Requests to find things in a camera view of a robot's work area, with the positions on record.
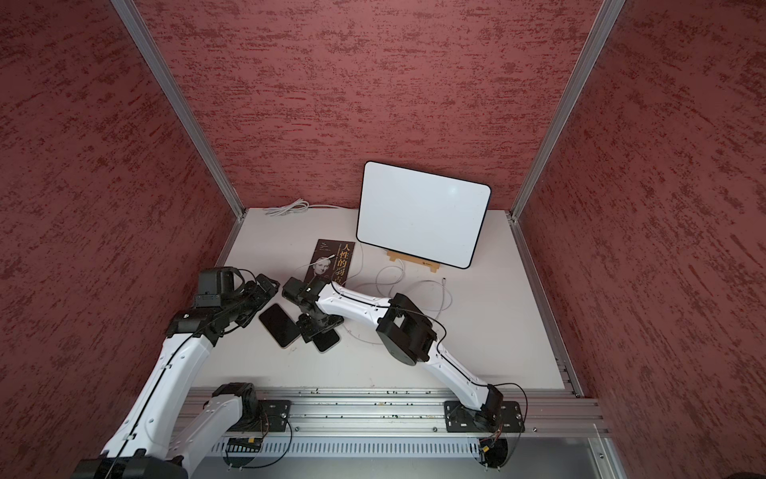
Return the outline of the black smartphone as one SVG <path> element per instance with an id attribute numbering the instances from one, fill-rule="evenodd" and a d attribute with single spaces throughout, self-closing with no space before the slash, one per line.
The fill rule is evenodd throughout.
<path id="1" fill-rule="evenodd" d="M 320 353 L 329 351 L 329 349 L 332 349 L 337 343 L 339 343 L 339 341 L 340 336 L 335 329 L 325 331 L 325 333 L 319 333 L 312 339 L 312 342 Z"/>
<path id="2" fill-rule="evenodd" d="M 263 311 L 259 321 L 281 348 L 287 348 L 301 336 L 296 322 L 278 303 Z"/>

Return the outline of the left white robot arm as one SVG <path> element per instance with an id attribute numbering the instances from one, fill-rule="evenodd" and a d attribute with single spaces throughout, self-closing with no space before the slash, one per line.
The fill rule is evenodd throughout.
<path id="1" fill-rule="evenodd" d="M 264 427 L 267 415 L 250 383 L 220 386 L 180 434 L 174 428 L 197 374 L 220 339 L 244 329 L 276 296 L 279 283 L 235 267 L 199 275 L 193 306 L 178 311 L 159 359 L 117 432 L 75 478 L 190 478 L 235 425 Z"/>

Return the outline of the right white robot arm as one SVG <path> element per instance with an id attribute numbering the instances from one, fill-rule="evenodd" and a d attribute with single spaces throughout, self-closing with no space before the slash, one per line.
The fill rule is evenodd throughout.
<path id="1" fill-rule="evenodd" d="M 408 366 L 422 365 L 445 384 L 483 431 L 500 428 L 502 392 L 482 384 L 447 349 L 436 333 L 437 321 L 425 315 L 406 295 L 371 297 L 334 281 L 287 281 L 282 296 L 300 310 L 297 327 L 304 341 L 339 341 L 335 329 L 347 319 L 375 328 L 391 356 Z"/>

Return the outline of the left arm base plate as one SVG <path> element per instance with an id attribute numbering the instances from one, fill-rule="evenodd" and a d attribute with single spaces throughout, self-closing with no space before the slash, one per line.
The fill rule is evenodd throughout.
<path id="1" fill-rule="evenodd" d="M 259 400 L 246 402 L 243 415 L 227 431 L 229 432 L 285 432 L 292 402 L 289 400 Z"/>

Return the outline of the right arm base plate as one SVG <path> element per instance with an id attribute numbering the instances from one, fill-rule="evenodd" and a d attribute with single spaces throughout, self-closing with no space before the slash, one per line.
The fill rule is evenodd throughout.
<path id="1" fill-rule="evenodd" d="M 443 403 L 446 429 L 449 433 L 518 433 L 524 432 L 524 410 L 516 401 L 504 401 L 494 411 L 469 409 L 460 401 Z"/>

